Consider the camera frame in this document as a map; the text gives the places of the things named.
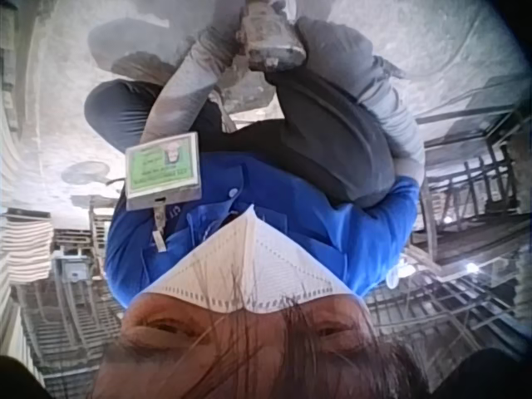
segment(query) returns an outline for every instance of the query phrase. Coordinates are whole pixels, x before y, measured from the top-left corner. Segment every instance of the dark hair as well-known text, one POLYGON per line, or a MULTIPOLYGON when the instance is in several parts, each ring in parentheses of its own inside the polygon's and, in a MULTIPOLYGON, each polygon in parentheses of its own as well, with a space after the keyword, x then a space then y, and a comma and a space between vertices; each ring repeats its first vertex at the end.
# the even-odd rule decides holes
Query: dark hair
MULTIPOLYGON (((283 360, 269 397, 408 399, 428 396, 426 379, 402 345, 371 337, 346 351, 324 352, 320 350, 313 321, 307 320, 297 305, 284 310, 283 319, 286 323, 283 360)), ((353 336, 358 337, 355 332, 353 330, 353 336)), ((247 333, 245 337, 233 337, 233 345, 228 345, 229 348, 217 356, 199 381, 180 397, 257 397, 260 372, 256 355, 261 348, 253 348, 249 344, 250 340, 252 337, 247 333), (244 358, 233 356, 232 348, 237 340, 242 339, 246 345, 246 355, 244 358), (239 381, 243 367, 246 368, 245 381, 239 381)), ((123 350, 129 351, 129 361, 142 362, 145 359, 142 349, 122 347, 123 350)), ((123 353, 117 355, 116 350, 111 352, 106 352, 105 361, 115 362, 119 360, 117 356, 123 360, 123 353)), ((164 353, 157 353, 156 356, 162 361, 164 353)))

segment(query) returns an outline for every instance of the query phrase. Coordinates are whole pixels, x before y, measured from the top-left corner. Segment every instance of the blue polo shirt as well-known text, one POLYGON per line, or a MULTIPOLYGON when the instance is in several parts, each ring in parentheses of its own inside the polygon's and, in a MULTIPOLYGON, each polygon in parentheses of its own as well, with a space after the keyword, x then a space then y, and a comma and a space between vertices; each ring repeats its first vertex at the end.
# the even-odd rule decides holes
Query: blue polo shirt
POLYGON ((201 154, 202 198, 166 207, 167 251, 157 252, 153 210, 126 211, 122 196, 107 238, 106 276, 115 298, 133 297, 250 205, 274 228, 305 248, 357 295, 379 284, 398 261, 417 215, 419 186, 397 178, 370 209, 332 206, 307 181, 250 154, 201 154))

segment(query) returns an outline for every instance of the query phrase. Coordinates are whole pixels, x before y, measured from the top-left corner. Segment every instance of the white face mask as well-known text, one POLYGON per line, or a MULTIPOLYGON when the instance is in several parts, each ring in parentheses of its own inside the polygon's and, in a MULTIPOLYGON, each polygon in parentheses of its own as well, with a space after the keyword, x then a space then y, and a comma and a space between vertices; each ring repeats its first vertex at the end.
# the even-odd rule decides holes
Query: white face mask
POLYGON ((353 292, 254 207, 225 225, 144 291, 214 312, 272 313, 353 292))

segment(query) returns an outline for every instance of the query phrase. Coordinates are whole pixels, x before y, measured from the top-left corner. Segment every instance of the person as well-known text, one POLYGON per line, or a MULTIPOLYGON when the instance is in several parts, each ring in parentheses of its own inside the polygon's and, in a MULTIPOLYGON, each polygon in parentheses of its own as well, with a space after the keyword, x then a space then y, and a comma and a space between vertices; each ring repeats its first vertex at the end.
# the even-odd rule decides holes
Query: person
MULTIPOLYGON (((200 90, 190 131, 202 198, 166 207, 166 251, 154 243, 154 211, 128 212, 121 196, 106 277, 126 312, 91 397, 426 395, 409 352, 375 337, 362 300, 416 219, 425 161, 416 122, 360 32, 308 18, 297 29, 305 65, 266 74, 283 120, 225 134, 200 90)), ((212 57, 234 48, 208 34, 219 40, 212 57)), ((124 152, 174 84, 103 83, 86 118, 124 152)))

